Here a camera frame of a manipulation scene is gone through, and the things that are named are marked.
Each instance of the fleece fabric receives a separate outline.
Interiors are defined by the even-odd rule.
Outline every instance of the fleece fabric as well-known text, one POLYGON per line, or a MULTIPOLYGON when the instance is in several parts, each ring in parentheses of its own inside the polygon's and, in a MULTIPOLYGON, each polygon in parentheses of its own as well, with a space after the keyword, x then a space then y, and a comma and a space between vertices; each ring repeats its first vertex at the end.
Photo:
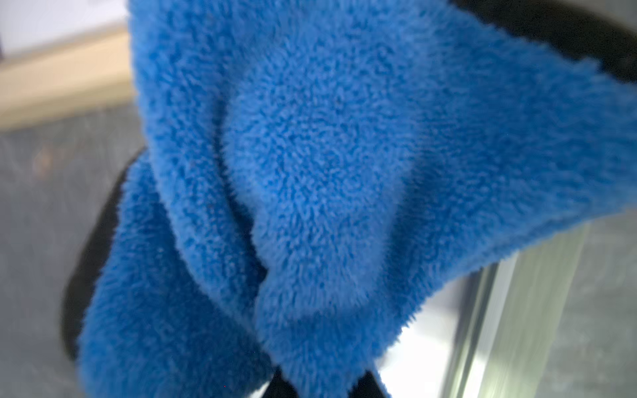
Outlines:
POLYGON ((92 397, 345 398, 446 282, 637 201, 637 90, 443 0, 132 0, 92 397))

